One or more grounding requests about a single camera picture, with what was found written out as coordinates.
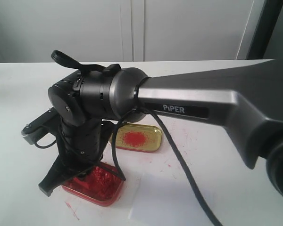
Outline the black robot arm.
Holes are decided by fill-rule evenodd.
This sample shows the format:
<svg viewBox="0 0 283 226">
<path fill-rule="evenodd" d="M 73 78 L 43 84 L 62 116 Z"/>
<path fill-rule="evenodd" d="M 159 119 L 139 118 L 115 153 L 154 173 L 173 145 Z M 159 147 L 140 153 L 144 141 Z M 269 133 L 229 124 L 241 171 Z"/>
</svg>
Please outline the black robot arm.
<svg viewBox="0 0 283 226">
<path fill-rule="evenodd" d="M 59 155 L 39 184 L 46 195 L 99 162 L 102 123 L 115 131 L 113 121 L 158 114 L 223 127 L 248 168 L 266 159 L 268 178 L 283 197 L 283 59 L 149 77 L 118 64 L 83 65 L 58 50 L 51 58 L 75 72 L 48 90 Z"/>
</svg>

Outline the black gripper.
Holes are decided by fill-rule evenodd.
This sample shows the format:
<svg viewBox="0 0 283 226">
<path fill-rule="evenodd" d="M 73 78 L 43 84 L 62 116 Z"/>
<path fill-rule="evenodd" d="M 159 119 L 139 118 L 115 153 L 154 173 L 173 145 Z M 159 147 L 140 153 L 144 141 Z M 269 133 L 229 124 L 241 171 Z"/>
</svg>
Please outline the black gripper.
<svg viewBox="0 0 283 226">
<path fill-rule="evenodd" d="M 102 159 L 108 143 L 108 121 L 90 119 L 74 126 L 65 119 L 58 125 L 58 162 L 54 163 L 39 189 L 50 197 L 65 181 L 90 171 Z"/>
</svg>

